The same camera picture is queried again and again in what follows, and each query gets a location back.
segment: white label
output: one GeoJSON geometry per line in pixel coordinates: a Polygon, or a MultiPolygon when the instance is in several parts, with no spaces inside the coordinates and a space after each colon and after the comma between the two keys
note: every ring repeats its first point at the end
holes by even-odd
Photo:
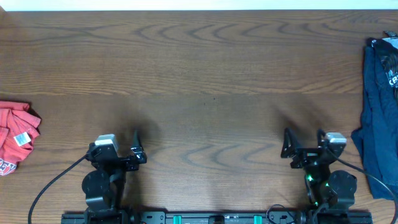
{"type": "Polygon", "coordinates": [[[18,146],[21,147],[24,144],[28,143],[31,141],[29,135],[27,135],[26,132],[22,134],[18,134],[17,136],[14,136],[15,142],[17,142],[18,146]]]}

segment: folded shirt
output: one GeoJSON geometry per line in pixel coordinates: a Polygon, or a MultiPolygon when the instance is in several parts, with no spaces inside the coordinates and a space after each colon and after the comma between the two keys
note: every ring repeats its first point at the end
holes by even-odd
{"type": "Polygon", "coordinates": [[[40,118],[28,109],[27,103],[0,101],[0,175],[14,172],[18,162],[33,151],[40,118]]]}
{"type": "MultiPolygon", "coordinates": [[[[381,60],[372,47],[365,48],[362,127],[351,138],[363,166],[398,194],[398,105],[381,60]]],[[[374,198],[392,200],[388,191],[368,178],[374,198]]]]}

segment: table surface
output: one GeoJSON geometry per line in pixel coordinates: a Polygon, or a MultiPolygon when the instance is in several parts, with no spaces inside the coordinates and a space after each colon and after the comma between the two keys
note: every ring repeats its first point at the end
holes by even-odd
{"type": "MultiPolygon", "coordinates": [[[[303,170],[280,158],[283,129],[349,137],[362,110],[368,37],[398,30],[397,11],[8,12],[0,21],[0,99],[26,101],[41,136],[0,178],[0,223],[26,223],[40,190],[100,134],[148,163],[128,175],[124,204],[143,209],[303,208],[303,170]]],[[[361,166],[351,139],[342,159],[361,166]]],[[[393,203],[358,178],[353,208],[389,223],[393,203]]],[[[88,162],[39,200],[34,223],[83,211],[88,162]]]]}

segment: green connector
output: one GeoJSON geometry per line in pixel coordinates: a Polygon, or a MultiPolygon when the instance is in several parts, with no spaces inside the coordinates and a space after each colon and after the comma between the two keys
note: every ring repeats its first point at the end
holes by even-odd
{"type": "Polygon", "coordinates": [[[262,224],[262,216],[255,215],[254,216],[254,224],[262,224]]]}
{"type": "Polygon", "coordinates": [[[182,224],[182,217],[181,215],[173,216],[173,224],[182,224]]]}

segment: red cloth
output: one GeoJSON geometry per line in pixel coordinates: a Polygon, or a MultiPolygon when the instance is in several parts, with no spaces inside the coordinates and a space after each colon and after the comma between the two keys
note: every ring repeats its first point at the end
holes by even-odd
{"type": "Polygon", "coordinates": [[[27,103],[0,101],[0,175],[13,172],[18,162],[23,161],[32,151],[34,139],[39,136],[37,118],[27,112],[27,103]],[[18,146],[14,136],[26,132],[31,139],[18,146]]]}

